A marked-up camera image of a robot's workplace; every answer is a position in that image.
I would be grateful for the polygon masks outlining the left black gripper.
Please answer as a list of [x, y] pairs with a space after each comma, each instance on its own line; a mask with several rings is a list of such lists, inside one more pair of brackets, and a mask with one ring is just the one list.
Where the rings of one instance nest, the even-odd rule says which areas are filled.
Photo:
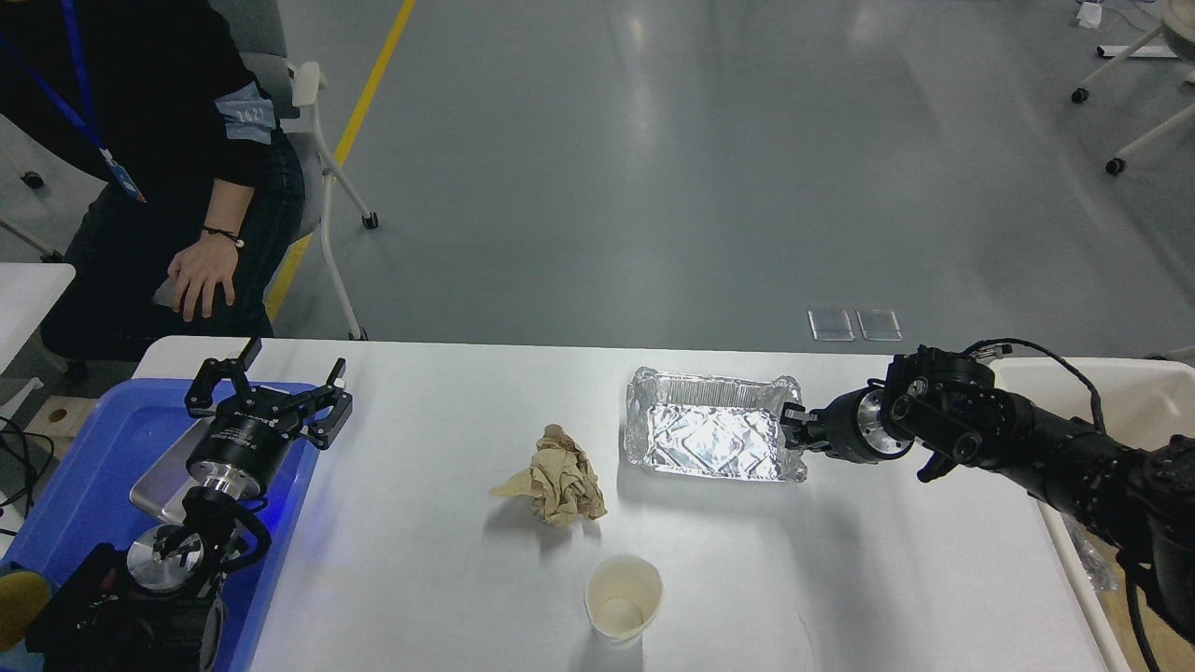
[[344, 386], [345, 358], [337, 358], [323, 385], [278, 401], [274, 415], [217, 413], [213, 393], [222, 380], [232, 384], [233, 398], [244, 408], [256, 405], [247, 371], [261, 348], [261, 337], [251, 337], [239, 356], [207, 358], [185, 395], [188, 416], [210, 417], [186, 459], [188, 474], [196, 483], [228, 495], [265, 495], [295, 440], [302, 438], [325, 451], [353, 413], [353, 396]]

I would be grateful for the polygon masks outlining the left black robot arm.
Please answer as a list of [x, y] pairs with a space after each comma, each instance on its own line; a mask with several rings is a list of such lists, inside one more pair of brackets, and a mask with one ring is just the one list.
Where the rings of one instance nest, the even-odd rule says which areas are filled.
[[261, 340], [191, 383], [103, 396], [4, 556], [47, 603], [19, 637], [43, 671], [243, 671], [315, 471], [353, 413], [320, 385], [253, 383]]

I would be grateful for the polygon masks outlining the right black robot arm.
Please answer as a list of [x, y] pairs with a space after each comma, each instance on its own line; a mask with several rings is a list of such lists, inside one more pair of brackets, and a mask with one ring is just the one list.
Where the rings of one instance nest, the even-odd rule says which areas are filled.
[[964, 350], [921, 346], [893, 358], [882, 379], [841, 395], [822, 409], [782, 405], [789, 448], [875, 465], [931, 452], [918, 471], [929, 483], [952, 468], [1001, 475], [1071, 515], [1117, 549], [1128, 588], [1130, 627], [1147, 668], [1160, 667], [1142, 625], [1141, 605], [1179, 637], [1194, 633], [1194, 445], [1173, 434], [1142, 451], [1108, 434], [1101, 392], [1064, 361], [1090, 395], [1090, 420], [1046, 413], [997, 386], [989, 358], [1019, 344], [982, 340]]

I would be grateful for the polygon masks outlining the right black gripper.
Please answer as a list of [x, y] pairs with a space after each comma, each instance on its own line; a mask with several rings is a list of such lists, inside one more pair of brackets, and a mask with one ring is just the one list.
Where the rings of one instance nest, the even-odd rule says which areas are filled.
[[784, 446], [854, 464], [876, 465], [907, 456], [914, 440], [893, 436], [882, 424], [882, 387], [859, 387], [825, 409], [798, 403], [782, 405]]

